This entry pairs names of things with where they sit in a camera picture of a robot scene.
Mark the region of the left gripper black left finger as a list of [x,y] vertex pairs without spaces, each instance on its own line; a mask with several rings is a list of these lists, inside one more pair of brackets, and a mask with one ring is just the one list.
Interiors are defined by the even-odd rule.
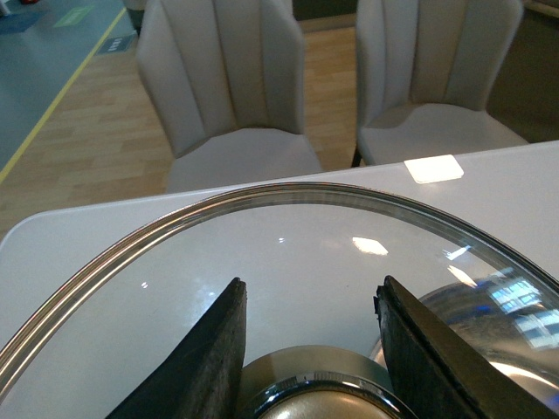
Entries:
[[232,418],[245,358],[246,283],[234,278],[110,418]]

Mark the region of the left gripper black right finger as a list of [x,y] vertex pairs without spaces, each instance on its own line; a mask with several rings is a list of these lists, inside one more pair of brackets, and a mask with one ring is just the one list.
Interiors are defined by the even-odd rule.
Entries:
[[391,275],[374,297],[396,396],[419,418],[554,418]]

